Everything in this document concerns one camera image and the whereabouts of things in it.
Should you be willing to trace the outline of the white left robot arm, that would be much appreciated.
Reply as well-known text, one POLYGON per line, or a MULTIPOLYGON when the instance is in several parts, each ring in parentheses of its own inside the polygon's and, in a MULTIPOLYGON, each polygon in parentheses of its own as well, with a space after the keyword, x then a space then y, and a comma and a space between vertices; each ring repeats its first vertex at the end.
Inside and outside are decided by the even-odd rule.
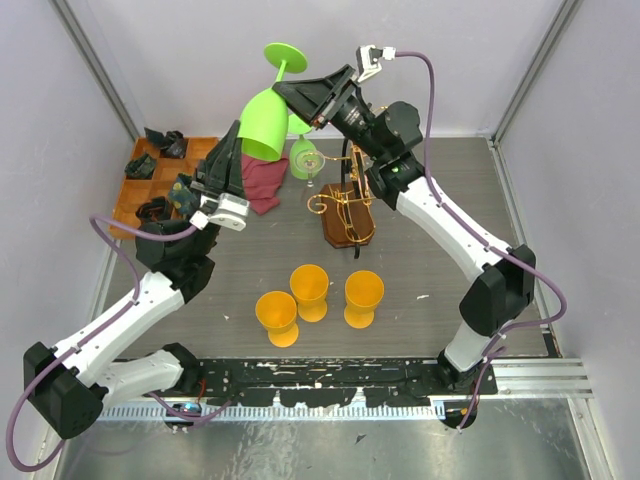
POLYGON ((148 271, 134 278, 133 290, 72 336, 52 347, 37 342, 25 352, 26 398, 61 439, 80 435, 119 402, 165 390, 188 396, 199 387, 199 361, 179 343, 138 360, 117 358, 207 286, 215 267, 209 253, 220 230, 245 228, 240 127, 234 121, 199 162, 187 188, 195 206, 186 217, 135 230, 136 258, 148 271))

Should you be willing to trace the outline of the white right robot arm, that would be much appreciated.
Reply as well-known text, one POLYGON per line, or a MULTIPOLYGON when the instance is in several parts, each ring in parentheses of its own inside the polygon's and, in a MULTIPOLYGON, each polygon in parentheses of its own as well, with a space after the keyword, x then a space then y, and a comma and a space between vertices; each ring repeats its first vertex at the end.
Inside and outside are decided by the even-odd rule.
POLYGON ((427 177, 413 153, 423 141, 417 108, 396 101, 374 113, 352 67, 312 80, 278 81, 273 90, 307 125, 332 125, 368 155, 373 164, 365 174, 374 196, 424 230, 469 280, 459 304, 462 323, 437 358, 442 388, 462 393, 491 339, 531 304, 534 252, 525 245, 512 248, 482 229, 427 177))

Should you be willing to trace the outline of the green plastic wine glass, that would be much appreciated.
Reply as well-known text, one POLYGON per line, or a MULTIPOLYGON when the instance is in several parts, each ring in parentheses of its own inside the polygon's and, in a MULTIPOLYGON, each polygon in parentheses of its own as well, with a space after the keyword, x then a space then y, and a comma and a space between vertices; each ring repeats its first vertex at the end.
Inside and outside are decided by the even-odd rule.
POLYGON ((281 158, 288 134, 288 107, 273 86, 281 82, 286 73, 299 74, 306 70, 308 61, 298 48, 273 42, 264 48, 266 60, 278 70, 272 85, 255 95, 240 116, 238 137, 242 140, 242 153, 249 157, 276 162, 281 158))
POLYGON ((315 145, 306 138, 307 133, 295 133, 296 139, 289 151, 289 165, 296 179, 311 181, 322 168, 324 160, 315 145))

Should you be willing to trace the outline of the clear wine glass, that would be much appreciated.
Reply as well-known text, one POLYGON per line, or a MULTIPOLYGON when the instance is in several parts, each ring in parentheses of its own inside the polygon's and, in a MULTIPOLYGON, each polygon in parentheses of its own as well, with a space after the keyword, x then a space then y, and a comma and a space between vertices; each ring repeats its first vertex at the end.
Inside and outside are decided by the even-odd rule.
POLYGON ((297 179, 305 180, 306 185, 311 188, 314 186, 314 178, 323 169, 324 165, 325 158, 319 151, 302 151, 294 159, 294 176, 297 179))

